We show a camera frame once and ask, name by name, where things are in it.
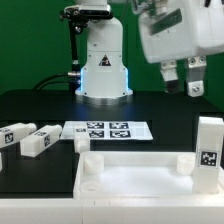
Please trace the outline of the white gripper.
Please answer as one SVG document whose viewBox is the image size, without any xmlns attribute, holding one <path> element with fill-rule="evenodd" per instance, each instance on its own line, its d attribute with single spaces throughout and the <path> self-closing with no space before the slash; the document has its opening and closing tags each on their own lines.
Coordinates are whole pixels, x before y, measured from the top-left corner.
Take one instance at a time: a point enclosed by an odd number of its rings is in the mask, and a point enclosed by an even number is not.
<svg viewBox="0 0 224 224">
<path fill-rule="evenodd" d="M 149 63 L 160 63 L 165 91 L 181 91 L 177 62 L 187 59 L 186 86 L 191 97 L 204 94 L 207 55 L 224 52 L 222 0 L 132 0 L 138 15 L 143 52 Z"/>
</svg>

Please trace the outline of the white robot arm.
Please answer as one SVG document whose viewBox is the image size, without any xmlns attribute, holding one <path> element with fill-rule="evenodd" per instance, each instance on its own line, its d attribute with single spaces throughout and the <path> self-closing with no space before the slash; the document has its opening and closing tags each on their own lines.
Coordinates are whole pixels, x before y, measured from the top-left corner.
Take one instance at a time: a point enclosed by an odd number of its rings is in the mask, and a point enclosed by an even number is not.
<svg viewBox="0 0 224 224">
<path fill-rule="evenodd" d="M 96 104 L 115 104 L 132 95 L 128 70 L 122 63 L 123 27 L 112 14 L 111 3 L 124 0 L 75 0 L 64 9 L 86 27 L 87 62 L 81 69 L 76 96 Z M 166 90 L 179 87 L 177 62 L 187 65 L 187 92 L 204 94 L 206 57 L 224 52 L 222 0 L 130 0 L 139 17 L 139 32 L 146 60 L 158 63 Z"/>
</svg>

